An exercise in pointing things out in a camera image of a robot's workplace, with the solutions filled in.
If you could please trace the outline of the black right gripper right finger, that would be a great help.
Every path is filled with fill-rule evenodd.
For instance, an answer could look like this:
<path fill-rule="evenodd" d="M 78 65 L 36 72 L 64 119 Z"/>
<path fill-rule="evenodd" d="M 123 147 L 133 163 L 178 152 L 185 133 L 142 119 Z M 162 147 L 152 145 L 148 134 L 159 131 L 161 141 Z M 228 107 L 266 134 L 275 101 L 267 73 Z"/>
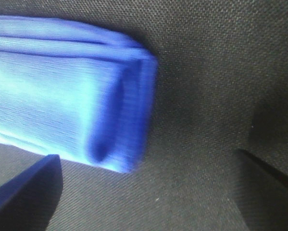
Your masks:
<path fill-rule="evenodd" d="M 288 175 L 246 150 L 233 154 L 232 197 L 250 231 L 288 231 Z"/>

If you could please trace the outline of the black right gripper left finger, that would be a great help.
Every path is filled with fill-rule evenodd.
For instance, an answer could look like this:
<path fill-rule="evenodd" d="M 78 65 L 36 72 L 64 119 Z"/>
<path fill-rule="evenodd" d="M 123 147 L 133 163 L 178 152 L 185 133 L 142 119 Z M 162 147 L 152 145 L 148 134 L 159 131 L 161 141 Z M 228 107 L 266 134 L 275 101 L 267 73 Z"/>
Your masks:
<path fill-rule="evenodd" d="M 46 230 L 62 191 L 60 157 L 43 157 L 0 186 L 0 231 Z"/>

